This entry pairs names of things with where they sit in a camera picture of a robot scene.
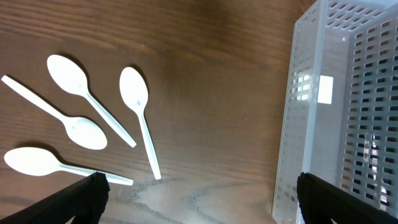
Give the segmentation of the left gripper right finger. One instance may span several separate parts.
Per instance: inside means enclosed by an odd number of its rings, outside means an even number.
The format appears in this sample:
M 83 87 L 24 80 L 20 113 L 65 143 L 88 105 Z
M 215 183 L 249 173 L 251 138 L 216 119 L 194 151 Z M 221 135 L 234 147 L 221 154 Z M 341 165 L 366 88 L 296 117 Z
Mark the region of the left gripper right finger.
M 298 176 L 297 198 L 306 224 L 397 224 L 387 212 L 310 173 Z

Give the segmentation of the white spoon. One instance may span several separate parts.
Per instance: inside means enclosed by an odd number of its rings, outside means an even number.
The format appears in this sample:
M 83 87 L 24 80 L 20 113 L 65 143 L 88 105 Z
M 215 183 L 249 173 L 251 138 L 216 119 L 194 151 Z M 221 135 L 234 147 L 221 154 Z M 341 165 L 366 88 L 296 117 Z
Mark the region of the white spoon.
M 137 145 L 116 118 L 90 93 L 87 76 L 75 62 L 64 56 L 53 54 L 47 58 L 47 68 L 49 74 L 61 89 L 84 97 L 121 139 L 131 147 Z
M 135 68 L 126 67 L 121 72 L 119 89 L 123 102 L 128 108 L 133 110 L 138 117 L 150 167 L 155 180 L 159 180 L 162 178 L 159 162 L 157 160 L 155 147 L 144 116 L 144 110 L 149 99 L 147 85 L 141 74 Z

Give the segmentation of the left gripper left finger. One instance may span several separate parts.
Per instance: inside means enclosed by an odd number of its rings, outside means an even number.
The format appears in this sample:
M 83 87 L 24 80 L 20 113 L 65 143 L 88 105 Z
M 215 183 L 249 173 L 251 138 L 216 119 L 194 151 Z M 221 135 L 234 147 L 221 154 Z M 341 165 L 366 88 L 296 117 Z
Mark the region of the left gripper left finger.
M 1 223 L 93 223 L 100 222 L 109 199 L 104 173 L 95 172 L 53 195 L 1 219 Z

